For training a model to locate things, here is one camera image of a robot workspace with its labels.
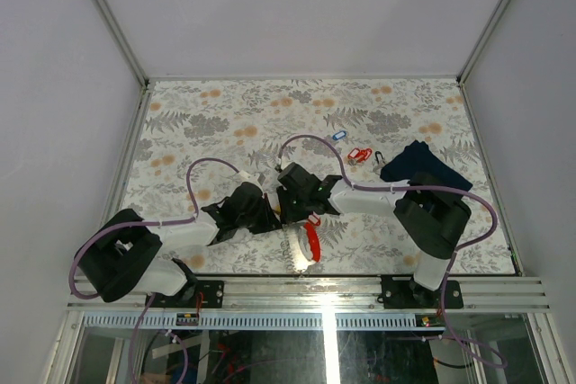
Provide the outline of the metal key holder red handle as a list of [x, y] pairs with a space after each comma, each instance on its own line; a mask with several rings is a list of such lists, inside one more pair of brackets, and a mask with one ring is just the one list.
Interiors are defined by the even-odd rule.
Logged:
[[292, 272], [307, 272], [320, 262], [321, 249], [317, 227], [311, 220], [306, 220], [283, 230], [287, 262]]

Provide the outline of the red key tag with key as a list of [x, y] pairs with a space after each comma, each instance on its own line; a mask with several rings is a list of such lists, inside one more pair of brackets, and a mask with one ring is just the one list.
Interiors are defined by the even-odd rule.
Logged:
[[311, 223], [312, 226], [316, 227], [318, 227], [321, 224], [320, 218], [315, 214], [312, 214], [308, 217], [308, 222]]

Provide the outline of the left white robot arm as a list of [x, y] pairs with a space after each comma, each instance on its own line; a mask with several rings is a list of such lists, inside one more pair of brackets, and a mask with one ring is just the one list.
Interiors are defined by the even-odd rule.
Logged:
[[76, 291], [80, 299], [112, 303], [139, 288], [187, 307], [197, 295], [194, 274], [182, 260], [164, 261], [161, 255], [192, 245], [217, 245], [242, 229], [263, 234], [281, 228], [268, 195], [249, 182], [191, 219], [146, 221], [132, 209], [121, 210], [76, 252], [70, 287], [76, 288], [73, 278], [80, 270], [95, 289], [94, 295]]

